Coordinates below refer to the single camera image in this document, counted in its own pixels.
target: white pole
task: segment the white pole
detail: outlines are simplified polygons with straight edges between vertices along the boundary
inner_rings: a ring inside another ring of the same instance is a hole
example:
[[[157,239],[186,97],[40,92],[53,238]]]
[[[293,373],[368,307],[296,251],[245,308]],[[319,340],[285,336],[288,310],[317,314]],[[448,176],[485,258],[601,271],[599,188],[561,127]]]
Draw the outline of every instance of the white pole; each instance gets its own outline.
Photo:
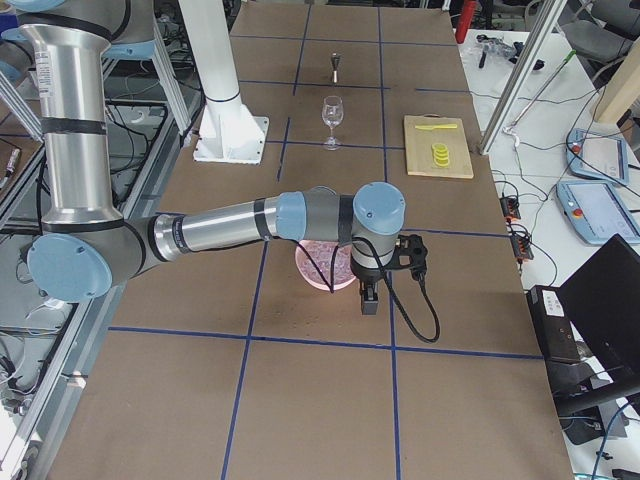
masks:
[[[222,0],[180,0],[180,9],[207,97],[194,158],[260,163],[268,119],[242,103]]]

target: blue tape line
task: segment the blue tape line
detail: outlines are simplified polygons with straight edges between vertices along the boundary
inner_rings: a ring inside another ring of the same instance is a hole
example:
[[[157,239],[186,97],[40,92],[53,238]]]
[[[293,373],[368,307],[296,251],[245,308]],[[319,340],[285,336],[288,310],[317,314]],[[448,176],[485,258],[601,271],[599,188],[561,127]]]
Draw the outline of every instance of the blue tape line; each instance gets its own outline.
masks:
[[[304,24],[304,33],[302,34],[302,44],[300,45],[300,57],[298,58],[298,68],[296,69],[296,79],[293,84],[293,96],[296,95],[296,90],[298,88],[298,78],[300,78],[300,67],[302,66],[302,56],[304,54],[304,42],[307,38],[307,29],[309,28],[309,18],[311,18],[311,5],[309,5],[309,9],[307,10],[307,21]]]
[[[374,40],[339,40],[335,38],[307,38],[310,42],[334,42],[334,43],[368,43],[371,45],[377,45],[378,42]]]
[[[300,41],[302,40],[301,38],[298,37],[278,37],[278,36],[272,36],[272,35],[243,35],[243,34],[230,34],[229,35],[231,38],[259,38],[261,40],[296,40],[296,41]]]
[[[7,121],[7,119],[12,115],[11,112],[7,113],[4,118],[2,120],[0,120],[0,126],[4,124],[4,122]]]
[[[289,145],[314,145],[314,146],[322,146],[324,145],[324,143],[322,142],[299,142],[296,140],[289,140],[287,142]],[[343,143],[342,145],[340,145],[340,148],[342,147],[346,147],[346,148],[371,148],[374,150],[382,150],[384,149],[384,147],[376,147],[375,145],[352,145],[352,144],[348,144],[348,143]]]
[[[233,333],[217,333],[217,332],[197,332],[191,330],[171,330],[167,328],[145,328],[145,327],[109,327],[111,332],[131,332],[131,333],[151,333],[158,335],[176,335],[183,337],[211,337],[224,338],[231,340],[246,340],[246,335],[237,335]]]
[[[238,83],[266,83],[267,85],[293,85],[293,82],[278,82],[275,80],[238,80]]]
[[[370,90],[378,90],[380,87],[372,85],[333,85],[332,83],[307,83],[307,82],[280,82],[270,80],[238,80],[240,83],[260,83],[267,85],[297,85],[301,87],[335,87],[335,88],[364,88]],[[391,87],[385,87],[385,90],[391,90]]]
[[[399,352],[435,353],[438,355],[458,355],[463,357],[509,358],[512,360],[544,360],[542,355],[525,355],[522,353],[479,352],[475,350],[449,350],[424,347],[396,347]]]
[[[282,151],[280,152],[280,166],[276,174],[276,181],[282,178],[282,169],[284,168],[284,153],[287,150],[287,139],[289,138],[289,126],[291,125],[291,117],[287,117],[287,127],[284,130],[284,141],[282,142]]]
[[[251,307],[251,319],[249,320],[249,328],[247,329],[247,340],[244,346],[244,354],[242,355],[242,366],[240,367],[240,377],[238,378],[238,387],[236,388],[236,398],[233,402],[233,413],[231,414],[231,423],[229,425],[229,435],[227,437],[227,448],[224,452],[224,463],[222,464],[221,480],[227,478],[227,469],[229,468],[229,457],[231,456],[231,446],[233,444],[233,434],[236,428],[236,420],[238,418],[238,409],[240,407],[240,397],[242,394],[242,385],[244,383],[244,374],[247,369],[247,359],[249,358],[249,347],[251,346],[251,333],[253,324],[256,319],[256,311],[258,308],[258,297],[260,295],[260,286],[262,283],[262,274],[264,273],[264,265],[267,258],[269,243],[265,242],[262,248],[262,259],[260,260],[260,269],[258,270],[258,279],[256,281],[256,291],[253,296],[253,305]]]
[[[382,42],[384,45],[415,45],[418,47],[458,47],[455,43]]]
[[[303,40],[300,37],[278,37],[273,35],[244,35],[244,34],[232,34],[231,38],[258,38],[263,40]],[[457,47],[454,43],[429,43],[429,42],[380,42],[375,40],[341,40],[339,38],[304,38],[308,42],[332,42],[332,43],[368,43],[371,45],[377,45],[382,43],[383,45],[416,45],[421,47]]]
[[[416,92],[433,92],[433,93],[468,93],[471,94],[469,90],[448,90],[445,88],[416,88]]]
[[[261,264],[260,274],[262,274],[264,265]],[[334,342],[324,340],[309,340],[298,338],[280,338],[280,337],[266,337],[266,336],[253,336],[253,335],[237,335],[232,333],[218,333],[218,332],[199,332],[195,330],[169,330],[163,328],[145,328],[145,327],[118,327],[111,326],[109,331],[114,332],[132,332],[132,333],[149,333],[158,335],[176,335],[185,337],[211,337],[221,338],[228,340],[251,340],[260,342],[274,342],[274,343],[292,343],[301,345],[320,345],[328,347],[341,347],[341,348],[364,348],[370,350],[391,350],[393,347],[390,345],[376,345],[370,343],[350,343],[350,342]],[[426,347],[403,347],[395,346],[396,351],[402,352],[415,352],[415,353],[433,353],[442,355],[461,355],[471,357],[494,357],[494,358],[512,358],[517,360],[543,360],[541,355],[528,355],[521,353],[499,353],[499,352],[480,352],[475,350],[453,350],[453,349],[439,349],[439,348],[426,348]]]
[[[335,342],[331,340],[310,340],[302,338],[285,338],[285,337],[251,337],[253,341],[257,342],[273,342],[273,343],[288,343],[294,345],[316,345],[323,347],[341,347],[341,348],[359,348],[366,350],[391,350],[388,345],[375,345],[371,343],[348,343],[348,342]]]

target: cardboard table surface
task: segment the cardboard table surface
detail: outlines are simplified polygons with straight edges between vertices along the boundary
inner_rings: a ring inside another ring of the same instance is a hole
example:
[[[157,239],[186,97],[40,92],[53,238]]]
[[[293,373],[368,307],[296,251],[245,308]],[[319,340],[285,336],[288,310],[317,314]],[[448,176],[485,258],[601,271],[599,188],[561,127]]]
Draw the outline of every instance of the cardboard table surface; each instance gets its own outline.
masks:
[[[314,289],[290,242],[182,258],[127,285],[49,478],[568,478],[488,159],[472,156],[472,180],[406,175],[406,114],[462,118],[479,140],[448,15],[249,2],[232,44],[245,103],[271,118],[263,161],[196,164],[185,148],[159,210],[390,181],[429,249],[441,340],[417,343],[382,283],[371,317],[355,283]],[[418,285],[393,285],[429,336]]]
[[[29,106],[36,112],[40,111],[40,102],[28,102]],[[0,190],[0,201],[11,190],[12,185],[18,180],[33,154],[42,146],[41,143],[31,139],[26,130],[22,127],[15,115],[11,113],[4,102],[0,102],[0,134],[5,141],[0,142],[0,175],[4,177],[9,157],[13,146],[11,142],[22,150],[20,160],[16,170],[5,187]]]

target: blue joint cap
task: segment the blue joint cap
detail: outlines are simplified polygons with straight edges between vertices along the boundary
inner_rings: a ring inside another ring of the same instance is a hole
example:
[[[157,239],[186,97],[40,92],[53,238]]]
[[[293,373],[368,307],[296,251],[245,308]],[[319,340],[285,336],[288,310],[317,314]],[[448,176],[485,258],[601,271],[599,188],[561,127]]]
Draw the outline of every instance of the blue joint cap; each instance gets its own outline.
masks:
[[[65,302],[84,302],[107,293],[113,280],[102,255],[72,235],[50,233],[29,249],[29,272],[49,295]]]
[[[282,193],[276,206],[276,229],[280,238],[300,241],[307,231],[307,204],[302,192]]]
[[[363,186],[353,198],[353,213],[360,224],[378,235],[395,235],[404,224],[404,196],[390,183]]]
[[[25,12],[45,12],[52,8],[59,7],[65,1],[66,0],[9,0],[7,3]]]
[[[9,65],[7,62],[0,60],[0,70],[4,73],[4,76],[9,79],[10,82],[15,82],[20,78],[20,71],[13,65]]]
[[[106,58],[114,60],[149,60],[155,52],[153,40],[138,43],[121,43],[112,45],[104,52]]]
[[[28,42],[27,37],[25,37],[18,28],[10,28],[2,32],[3,40],[11,40],[14,42]]]

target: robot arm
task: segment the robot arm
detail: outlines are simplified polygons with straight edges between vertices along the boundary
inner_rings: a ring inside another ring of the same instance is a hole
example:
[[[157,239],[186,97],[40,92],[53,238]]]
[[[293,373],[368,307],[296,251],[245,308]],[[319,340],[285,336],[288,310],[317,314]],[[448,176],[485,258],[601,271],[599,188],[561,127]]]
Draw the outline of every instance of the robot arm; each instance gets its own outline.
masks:
[[[188,253],[274,238],[353,243],[351,269],[361,281],[363,313],[371,314],[382,278],[378,262],[390,270],[408,266],[398,261],[404,209],[397,188],[375,182],[355,196],[316,188],[195,215],[163,214],[93,230],[85,225],[51,231],[49,225],[50,231],[30,249],[28,265],[35,282],[50,295],[78,302]],[[424,255],[415,265],[423,271]]]
[[[351,267],[361,282],[364,313],[375,313],[375,286],[385,267],[424,275],[421,240],[411,248],[398,242],[404,198],[387,183],[365,185],[353,197],[314,189],[197,215],[125,221],[111,200],[100,56],[111,42],[153,38],[151,2],[11,3],[26,11],[19,16],[20,30],[35,50],[51,174],[52,207],[28,265],[34,281],[53,297],[88,300],[183,254],[275,237],[353,242]],[[231,69],[228,63],[221,68]],[[402,255],[411,261],[401,263]]]

